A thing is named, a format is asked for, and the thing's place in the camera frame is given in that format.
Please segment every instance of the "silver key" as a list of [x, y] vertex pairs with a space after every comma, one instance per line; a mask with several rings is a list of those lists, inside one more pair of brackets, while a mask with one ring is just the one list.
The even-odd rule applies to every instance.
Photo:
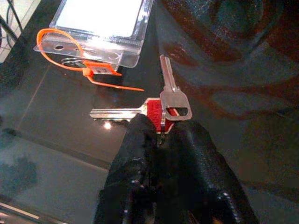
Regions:
[[[191, 119], [192, 111], [188, 97], [176, 86], [169, 58], [161, 55], [160, 61], [165, 82], [164, 90], [160, 94], [163, 110], [162, 120], [179, 121]], [[167, 111], [167, 108], [186, 108], [187, 113], [186, 115], [172, 116]]]
[[138, 113], [144, 114], [147, 116], [147, 102], [149, 100], [158, 100], [159, 98], [147, 98], [147, 100], [139, 108], [130, 108], [130, 109], [92, 109], [90, 116], [94, 119], [103, 119], [103, 120], [115, 120], [130, 121]]

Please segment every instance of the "orange zip tie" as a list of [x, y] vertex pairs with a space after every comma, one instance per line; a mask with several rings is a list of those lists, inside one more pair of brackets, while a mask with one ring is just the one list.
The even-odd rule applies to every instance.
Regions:
[[91, 83], [93, 83], [95, 85], [101, 85], [101, 86], [105, 86], [105, 87], [112, 87], [112, 88], [123, 89], [123, 90], [144, 91], [144, 89], [139, 89], [139, 88], [135, 88], [135, 87], [127, 87], [127, 86], [121, 86], [121, 85], [113, 85], [113, 84], [96, 82], [93, 79], [94, 73], [90, 69], [90, 66], [105, 67], [105, 68], [107, 68], [107, 69], [109, 69], [111, 71], [112, 75], [114, 75], [114, 76], [121, 76], [121, 74], [117, 73], [116, 71], [114, 71], [114, 69], [108, 63], [97, 63], [97, 62], [90, 62], [88, 60], [85, 60], [85, 61], [83, 61], [83, 64], [86, 66], [86, 68], [74, 68], [74, 67], [65, 66], [63, 64], [59, 64], [59, 63], [53, 61], [44, 52], [43, 47], [42, 47], [42, 38], [47, 33], [57, 33], [57, 34], [61, 34], [63, 36], [68, 37], [78, 47], [81, 57], [83, 56], [84, 50], [82, 49], [82, 47], [80, 46], [80, 44], [74, 38], [71, 37], [71, 35], [69, 35], [68, 33], [64, 32], [62, 30], [52, 29], [52, 28], [41, 29], [38, 32], [37, 36], [36, 36], [36, 44], [37, 44], [37, 47], [39, 48], [39, 50], [41, 51], [42, 56], [44, 56], [44, 58], [47, 59], [52, 64], [55, 64], [55, 65], [57, 65], [57, 66], [59, 66], [61, 68], [72, 70], [72, 71], [81, 71], [83, 73], [83, 76], [85, 76]]

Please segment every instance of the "plastic package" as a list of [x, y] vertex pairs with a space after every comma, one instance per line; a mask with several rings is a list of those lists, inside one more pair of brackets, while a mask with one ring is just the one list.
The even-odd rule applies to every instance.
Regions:
[[43, 37], [46, 53], [83, 57], [119, 66], [137, 65], [154, 0], [62, 0], [50, 28], [69, 33]]

